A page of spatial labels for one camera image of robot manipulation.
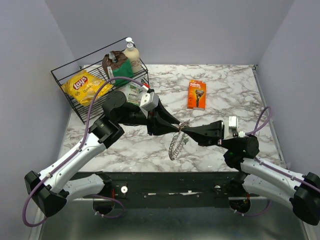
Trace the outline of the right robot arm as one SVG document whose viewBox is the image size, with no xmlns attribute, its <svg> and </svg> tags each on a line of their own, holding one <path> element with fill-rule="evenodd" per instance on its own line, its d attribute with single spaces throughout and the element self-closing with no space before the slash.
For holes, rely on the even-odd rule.
<svg viewBox="0 0 320 240">
<path fill-rule="evenodd" d="M 277 166 L 258 156 L 259 141 L 251 133 L 238 130 L 238 118 L 231 116 L 202 126 L 182 126 L 181 131 L 199 146 L 218 146 L 229 168 L 242 173 L 230 183 L 230 191 L 241 196 L 245 192 L 278 202 L 302 221 L 316 226 L 320 222 L 320 178 L 309 172 L 301 174 Z"/>
</svg>

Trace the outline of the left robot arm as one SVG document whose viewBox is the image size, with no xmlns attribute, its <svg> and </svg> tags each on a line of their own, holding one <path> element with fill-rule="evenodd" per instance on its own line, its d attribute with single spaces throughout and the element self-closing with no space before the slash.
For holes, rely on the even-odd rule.
<svg viewBox="0 0 320 240">
<path fill-rule="evenodd" d="M 100 173 L 72 180 L 91 159 L 107 150 L 125 133 L 122 124 L 146 126 L 152 136 L 179 131 L 180 121 L 162 105 L 152 90 L 142 92 L 140 105 L 128 102 L 126 95 L 114 90 L 106 95 L 102 115 L 86 124 L 83 138 L 65 155 L 40 172 L 30 171 L 25 177 L 28 201 L 33 201 L 45 217 L 57 214 L 69 201 L 89 195 L 107 197 L 110 180 Z"/>
</svg>

